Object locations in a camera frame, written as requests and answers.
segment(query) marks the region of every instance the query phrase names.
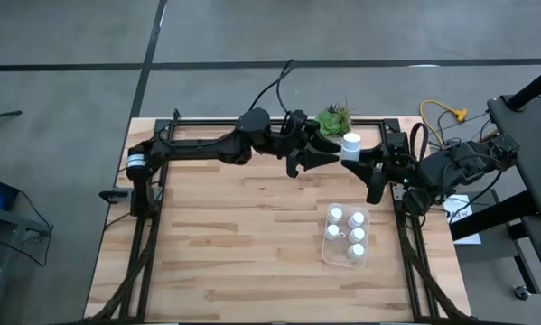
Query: wheel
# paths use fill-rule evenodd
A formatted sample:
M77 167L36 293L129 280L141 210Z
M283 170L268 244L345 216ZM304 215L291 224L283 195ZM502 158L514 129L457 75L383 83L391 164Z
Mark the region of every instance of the wheel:
M515 296L517 299L520 299L522 301L525 301L529 298L531 293L529 293L529 290L527 290L527 287L525 285L521 285L515 288Z

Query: gray floor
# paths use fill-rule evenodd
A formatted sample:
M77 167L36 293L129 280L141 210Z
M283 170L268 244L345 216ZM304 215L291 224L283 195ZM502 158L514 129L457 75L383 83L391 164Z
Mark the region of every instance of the gray floor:
M0 64L141 62L157 0L0 1ZM155 62L227 60L541 58L541 0L170 0ZM153 71L140 116L239 116L279 70ZM348 99L362 116L412 116L428 98L482 114L541 66L300 69L284 102L315 114ZM40 269L19 258L0 324L78 319L83 312L139 71L0 72L0 180L28 192L55 225ZM273 93L259 102L278 116ZM435 121L440 108L427 109ZM483 116L445 131L477 139ZM444 125L454 123L446 116ZM479 190L493 175L473 184ZM501 198L524 189L513 170ZM541 287L541 266L522 246ZM472 312L484 320L541 324L541 295L527 302L511 259L462 264Z

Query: wooden tabletop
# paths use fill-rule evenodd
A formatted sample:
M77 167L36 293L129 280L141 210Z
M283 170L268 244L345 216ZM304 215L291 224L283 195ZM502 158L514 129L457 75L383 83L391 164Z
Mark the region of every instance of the wooden tabletop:
M152 136L153 118L132 120L126 149ZM419 117L399 117L408 133ZM178 127L174 139L215 138L230 127ZM374 126L355 126L363 147L380 142ZM122 168L126 163L126 149ZM125 173L117 186L131 187ZM285 160L255 154L244 166L170 162L146 321L319 322L411 320L405 268L387 190L378 205L339 163L286 176ZM322 261L322 234L333 202L370 210L368 262L352 269ZM128 212L109 211L107 222ZM123 280L135 219L103 236L85 315L101 309ZM451 233L442 212L423 228L431 273L457 307L470 313ZM139 276L131 314L135 314ZM424 291L417 281L422 307Z

